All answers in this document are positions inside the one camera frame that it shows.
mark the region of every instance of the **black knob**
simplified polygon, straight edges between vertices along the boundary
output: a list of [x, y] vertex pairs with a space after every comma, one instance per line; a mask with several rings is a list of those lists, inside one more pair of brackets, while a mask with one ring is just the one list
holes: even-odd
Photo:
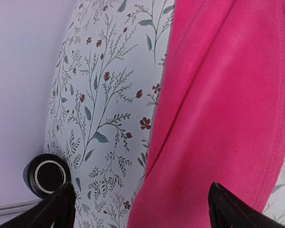
[[66, 162], [50, 153], [35, 157], [24, 169], [23, 176], [27, 186], [42, 199], [71, 180]]

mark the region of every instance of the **pink fabric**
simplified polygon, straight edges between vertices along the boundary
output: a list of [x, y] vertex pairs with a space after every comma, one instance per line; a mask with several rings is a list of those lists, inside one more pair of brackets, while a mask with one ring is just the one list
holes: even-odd
[[261, 211], [285, 155], [285, 0], [177, 1], [128, 228], [208, 228], [220, 182]]

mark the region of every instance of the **white baseboard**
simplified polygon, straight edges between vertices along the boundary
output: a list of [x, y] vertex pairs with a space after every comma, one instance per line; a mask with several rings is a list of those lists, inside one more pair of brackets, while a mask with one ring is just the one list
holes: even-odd
[[31, 209], [33, 206], [37, 205], [40, 201], [41, 201], [40, 199], [35, 199], [31, 201], [26, 201], [26, 202], [0, 206], [0, 218], [5, 217], [5, 216], [21, 214]]

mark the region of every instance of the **white wall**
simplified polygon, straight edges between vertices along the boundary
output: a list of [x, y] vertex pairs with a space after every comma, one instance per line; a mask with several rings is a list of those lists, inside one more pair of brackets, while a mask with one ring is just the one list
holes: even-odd
[[57, 54], [76, 0], [0, 0], [0, 205], [33, 200], [22, 179], [42, 153]]

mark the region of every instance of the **pink towel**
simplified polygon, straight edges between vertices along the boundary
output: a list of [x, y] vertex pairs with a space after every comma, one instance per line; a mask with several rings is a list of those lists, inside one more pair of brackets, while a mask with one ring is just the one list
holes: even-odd
[[261, 211], [285, 155], [285, 0], [177, 1], [128, 228], [208, 228], [222, 183]]

